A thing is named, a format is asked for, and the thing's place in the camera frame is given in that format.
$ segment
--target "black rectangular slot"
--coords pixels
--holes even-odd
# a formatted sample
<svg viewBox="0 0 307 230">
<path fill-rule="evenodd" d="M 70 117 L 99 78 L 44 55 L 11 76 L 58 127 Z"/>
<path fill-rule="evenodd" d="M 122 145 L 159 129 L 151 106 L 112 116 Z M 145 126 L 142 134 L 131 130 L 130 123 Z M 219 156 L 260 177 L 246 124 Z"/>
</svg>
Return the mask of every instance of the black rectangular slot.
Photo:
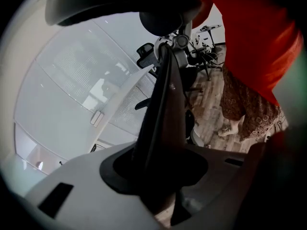
<svg viewBox="0 0 307 230">
<path fill-rule="evenodd" d="M 52 190 L 45 200 L 38 206 L 48 216 L 54 218 L 69 195 L 73 185 L 60 183 Z"/>
<path fill-rule="evenodd" d="M 236 159 L 226 159 L 225 162 L 229 163 L 229 164 L 236 165 L 236 166 L 242 166 L 243 165 L 243 161 L 236 160 Z"/>
</svg>

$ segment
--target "foot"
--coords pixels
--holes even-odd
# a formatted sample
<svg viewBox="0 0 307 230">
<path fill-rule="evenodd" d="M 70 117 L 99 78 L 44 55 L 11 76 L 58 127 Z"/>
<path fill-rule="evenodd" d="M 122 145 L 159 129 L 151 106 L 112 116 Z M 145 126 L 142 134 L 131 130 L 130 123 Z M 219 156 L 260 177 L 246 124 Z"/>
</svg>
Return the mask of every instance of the foot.
<svg viewBox="0 0 307 230">
<path fill-rule="evenodd" d="M 228 135 L 237 134 L 238 131 L 239 131 L 238 128 L 224 127 L 224 128 L 219 129 L 218 135 L 220 137 L 225 137 L 225 136 L 228 136 Z"/>
</svg>

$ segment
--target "equipment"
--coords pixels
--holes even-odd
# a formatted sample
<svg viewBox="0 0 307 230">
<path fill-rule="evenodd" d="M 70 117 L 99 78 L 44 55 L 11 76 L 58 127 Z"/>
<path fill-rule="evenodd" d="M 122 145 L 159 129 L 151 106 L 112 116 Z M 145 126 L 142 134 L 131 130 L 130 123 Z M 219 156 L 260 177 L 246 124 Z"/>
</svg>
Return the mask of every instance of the equipment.
<svg viewBox="0 0 307 230">
<path fill-rule="evenodd" d="M 183 30 L 200 6 L 199 0 L 145 1 L 47 0 L 46 21 L 66 26 L 142 10 L 144 26 L 165 36 Z M 8 197 L 16 212 L 33 218 L 28 227 L 162 229 L 153 215 L 174 199 L 171 223 L 177 230 L 259 229 L 303 221 L 295 213 L 306 199 L 305 126 L 272 136 L 247 155 L 185 144 L 178 70 L 187 64 L 185 36 L 172 42 L 159 46 L 161 69 L 136 143 L 64 163 L 18 204 Z"/>
</svg>

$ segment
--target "black round object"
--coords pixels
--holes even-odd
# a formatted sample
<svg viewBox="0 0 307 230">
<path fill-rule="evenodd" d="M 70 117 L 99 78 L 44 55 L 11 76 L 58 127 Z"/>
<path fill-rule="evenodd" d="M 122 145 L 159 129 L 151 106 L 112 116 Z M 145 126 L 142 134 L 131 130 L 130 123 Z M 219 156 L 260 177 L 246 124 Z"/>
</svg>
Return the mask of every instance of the black round object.
<svg viewBox="0 0 307 230">
<path fill-rule="evenodd" d="M 178 30 L 182 24 L 179 13 L 163 14 L 140 12 L 140 20 L 147 31 L 156 36 L 166 36 Z"/>
</svg>

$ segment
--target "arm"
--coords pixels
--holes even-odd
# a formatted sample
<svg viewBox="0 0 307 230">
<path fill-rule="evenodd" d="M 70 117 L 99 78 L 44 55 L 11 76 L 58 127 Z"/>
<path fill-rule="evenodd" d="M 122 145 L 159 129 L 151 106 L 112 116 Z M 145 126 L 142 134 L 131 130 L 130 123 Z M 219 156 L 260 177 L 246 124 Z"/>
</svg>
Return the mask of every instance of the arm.
<svg viewBox="0 0 307 230">
<path fill-rule="evenodd" d="M 213 2 L 211 0 L 202 0 L 201 10 L 199 14 L 194 18 L 192 27 L 198 27 L 201 25 L 209 16 Z"/>
</svg>

